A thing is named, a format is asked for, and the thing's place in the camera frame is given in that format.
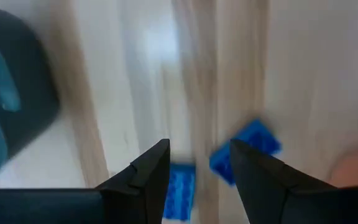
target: floor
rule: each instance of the floor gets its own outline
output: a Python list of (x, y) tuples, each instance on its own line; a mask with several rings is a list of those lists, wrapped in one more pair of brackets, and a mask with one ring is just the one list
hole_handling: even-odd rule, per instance
[(283, 144), (280, 159), (320, 179), (358, 148), (358, 1), (65, 6), (70, 18), (55, 22), (66, 48), (50, 54), (66, 56), (53, 65), (65, 71), (58, 88), (87, 186), (170, 138), (172, 160), (197, 166), (192, 223), (244, 223), (236, 188), (208, 158), (251, 119)]

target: blue lego brick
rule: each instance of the blue lego brick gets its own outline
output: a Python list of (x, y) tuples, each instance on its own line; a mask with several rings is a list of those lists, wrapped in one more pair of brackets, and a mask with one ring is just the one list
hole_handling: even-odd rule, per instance
[[(274, 155), (281, 150), (281, 144), (258, 119), (240, 130), (232, 139), (245, 141), (269, 155)], [(209, 168), (220, 175), (229, 185), (235, 184), (230, 165), (230, 141), (225, 142), (218, 151), (212, 154), (209, 158)]]
[(163, 217), (171, 220), (190, 220), (196, 186), (196, 167), (170, 164), (170, 176)]

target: blue toy block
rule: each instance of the blue toy block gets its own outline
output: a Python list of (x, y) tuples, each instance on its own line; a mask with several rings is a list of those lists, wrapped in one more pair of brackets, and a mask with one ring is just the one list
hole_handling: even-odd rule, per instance
[(196, 187), (196, 167), (170, 164), (170, 176), (163, 217), (183, 222), (190, 220)]
[[(281, 150), (281, 144), (258, 119), (240, 130), (232, 139), (245, 141), (269, 155), (276, 154)], [(230, 165), (230, 141), (225, 142), (218, 151), (212, 154), (209, 158), (209, 168), (220, 175), (229, 185), (235, 184)]]

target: wooden floor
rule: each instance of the wooden floor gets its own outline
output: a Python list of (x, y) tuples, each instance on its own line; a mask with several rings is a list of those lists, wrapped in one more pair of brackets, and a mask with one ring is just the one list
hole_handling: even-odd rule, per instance
[(192, 223), (244, 223), (236, 188), (208, 162), (251, 119), (281, 141), (280, 159), (320, 179), (358, 147), (358, 1), (71, 0), (64, 10), (66, 48), (50, 54), (65, 55), (55, 66), (87, 186), (170, 138), (172, 160), (197, 166)]

